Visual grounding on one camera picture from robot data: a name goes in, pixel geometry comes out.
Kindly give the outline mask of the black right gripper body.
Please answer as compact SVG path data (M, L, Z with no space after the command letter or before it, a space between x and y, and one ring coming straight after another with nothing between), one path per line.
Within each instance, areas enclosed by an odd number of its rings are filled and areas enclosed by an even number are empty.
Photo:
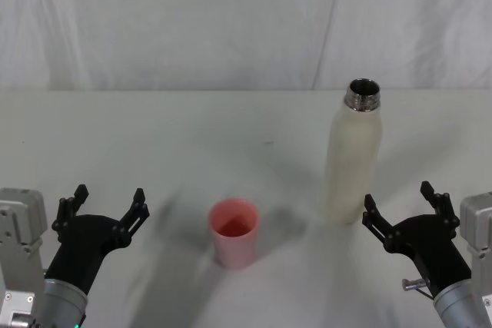
M410 258L431 296L436 297L449 286L469 280L470 267L454 245L456 216L424 214L394 225L387 234L387 251Z

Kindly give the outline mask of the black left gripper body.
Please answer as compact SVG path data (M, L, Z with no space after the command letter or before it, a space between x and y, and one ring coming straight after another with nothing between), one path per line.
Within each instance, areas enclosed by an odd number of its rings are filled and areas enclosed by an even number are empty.
M45 277L77 287L88 294L104 258L128 245L128 228L100 215L81 215L55 220L52 229L60 246Z

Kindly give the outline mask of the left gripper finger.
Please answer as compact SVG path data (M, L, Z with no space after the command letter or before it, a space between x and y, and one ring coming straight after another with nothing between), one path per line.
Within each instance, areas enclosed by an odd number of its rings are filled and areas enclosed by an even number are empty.
M86 185L79 184L71 197L59 199L57 216L52 224L55 232L61 233L68 226L68 222L78 213L88 195Z
M132 236L149 217L148 205L145 203L145 192L142 188L135 191L132 204L125 215L113 226L113 237L116 247L127 247Z

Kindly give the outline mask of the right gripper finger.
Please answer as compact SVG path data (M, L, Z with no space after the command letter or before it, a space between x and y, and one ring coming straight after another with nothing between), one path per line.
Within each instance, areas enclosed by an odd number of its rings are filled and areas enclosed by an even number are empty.
M429 181L422 181L420 192L424 199L432 206L435 214L440 218L449 234L456 234L460 220L454 213L449 193L436 193Z
M388 253L397 253L401 246L401 232L386 221L370 194L364 197L362 224L382 243Z

